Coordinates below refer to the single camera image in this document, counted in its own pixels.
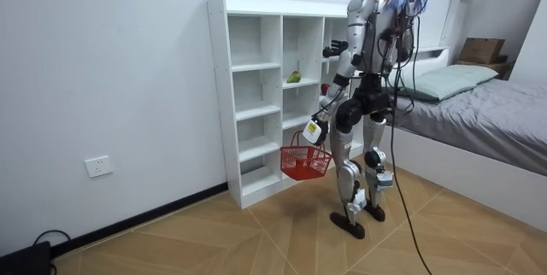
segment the gray bed sheet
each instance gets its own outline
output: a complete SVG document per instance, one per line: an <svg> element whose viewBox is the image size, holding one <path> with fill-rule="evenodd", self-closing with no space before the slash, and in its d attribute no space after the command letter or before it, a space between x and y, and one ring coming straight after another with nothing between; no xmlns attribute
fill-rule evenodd
<svg viewBox="0 0 547 275"><path fill-rule="evenodd" d="M399 97L399 108L410 100ZM547 176L547 88L493 79L441 103L415 102L397 126Z"/></svg>

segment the white pillow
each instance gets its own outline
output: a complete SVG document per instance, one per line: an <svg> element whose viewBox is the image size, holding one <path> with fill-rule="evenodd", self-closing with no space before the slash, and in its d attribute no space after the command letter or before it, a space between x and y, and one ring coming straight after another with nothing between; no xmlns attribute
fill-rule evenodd
<svg viewBox="0 0 547 275"><path fill-rule="evenodd" d="M488 67L448 66L416 77L416 93L412 84L407 84L404 93L419 100L440 102L464 91L470 91L496 76L497 72Z"/></svg>

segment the wooden floor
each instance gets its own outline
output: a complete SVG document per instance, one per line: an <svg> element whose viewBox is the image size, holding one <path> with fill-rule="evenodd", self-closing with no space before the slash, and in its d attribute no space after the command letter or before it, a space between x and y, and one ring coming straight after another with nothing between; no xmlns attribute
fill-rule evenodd
<svg viewBox="0 0 547 275"><path fill-rule="evenodd" d="M546 233L411 173L398 176L433 274L547 274ZM384 223L359 215L365 240L339 230L328 219L343 212L329 172L245 210L221 194L55 263L59 275L426 274L397 189L381 205Z"/></svg>

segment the wall outlet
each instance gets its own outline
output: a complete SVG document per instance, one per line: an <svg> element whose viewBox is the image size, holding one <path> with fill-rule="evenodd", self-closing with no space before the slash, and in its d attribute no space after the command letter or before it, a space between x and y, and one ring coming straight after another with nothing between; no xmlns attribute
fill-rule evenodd
<svg viewBox="0 0 547 275"><path fill-rule="evenodd" d="M87 167L87 173L89 173L91 178L114 172L112 163L110 163L110 158L107 156L87 160L85 161L85 166Z"/></svg>

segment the red basket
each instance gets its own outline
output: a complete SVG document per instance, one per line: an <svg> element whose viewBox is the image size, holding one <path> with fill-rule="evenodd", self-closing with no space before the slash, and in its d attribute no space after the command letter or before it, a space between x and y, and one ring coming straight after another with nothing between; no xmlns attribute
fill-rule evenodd
<svg viewBox="0 0 547 275"><path fill-rule="evenodd" d="M299 146L298 135L301 133L302 131L294 133L290 147L280 148L281 172L297 181L325 176L332 155L325 151L324 145L321 145L320 149L313 146Z"/></svg>

